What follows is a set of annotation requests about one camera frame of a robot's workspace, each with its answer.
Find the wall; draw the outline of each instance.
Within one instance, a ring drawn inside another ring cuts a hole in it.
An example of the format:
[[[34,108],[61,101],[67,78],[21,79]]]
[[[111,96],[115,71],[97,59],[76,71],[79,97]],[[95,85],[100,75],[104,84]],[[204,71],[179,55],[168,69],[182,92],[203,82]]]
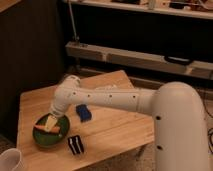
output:
[[[15,141],[19,95],[58,82],[66,66],[57,0],[22,0],[0,13],[0,133]]]

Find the floor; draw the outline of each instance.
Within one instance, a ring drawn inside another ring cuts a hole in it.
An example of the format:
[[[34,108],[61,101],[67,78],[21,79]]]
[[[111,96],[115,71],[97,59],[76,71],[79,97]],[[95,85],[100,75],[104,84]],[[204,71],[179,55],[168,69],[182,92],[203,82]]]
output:
[[[213,114],[213,101],[205,101],[205,104],[208,111]],[[213,128],[213,118],[210,118],[208,115],[207,125],[208,128]],[[0,153],[12,147],[15,147],[15,145],[0,135]],[[136,157],[138,151],[139,148],[128,151],[92,166],[82,168],[79,171],[154,171],[155,161],[153,143],[145,147],[145,151],[140,158]]]

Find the black and white object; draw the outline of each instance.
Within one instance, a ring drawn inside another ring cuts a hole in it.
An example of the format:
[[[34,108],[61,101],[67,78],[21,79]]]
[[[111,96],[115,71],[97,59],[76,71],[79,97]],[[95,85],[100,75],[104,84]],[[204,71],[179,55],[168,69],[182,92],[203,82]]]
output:
[[[79,135],[69,137],[68,146],[74,155],[84,153],[84,146]]]

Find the black dot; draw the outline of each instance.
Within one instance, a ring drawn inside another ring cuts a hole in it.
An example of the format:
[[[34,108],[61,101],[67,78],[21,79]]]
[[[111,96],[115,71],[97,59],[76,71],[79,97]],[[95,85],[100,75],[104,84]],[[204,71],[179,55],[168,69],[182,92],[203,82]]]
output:
[[[161,120],[161,117],[160,117],[160,116],[156,116],[156,119],[157,119],[157,120]]]
[[[158,145],[158,146],[157,146],[157,149],[158,149],[158,150],[163,150],[163,147],[161,147],[161,146]]]

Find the mug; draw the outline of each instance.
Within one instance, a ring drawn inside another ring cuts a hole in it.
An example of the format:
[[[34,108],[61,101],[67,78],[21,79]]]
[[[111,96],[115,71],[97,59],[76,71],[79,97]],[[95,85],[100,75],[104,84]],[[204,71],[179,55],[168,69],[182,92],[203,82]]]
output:
[[[0,171],[26,171],[19,149],[10,148],[0,155]]]

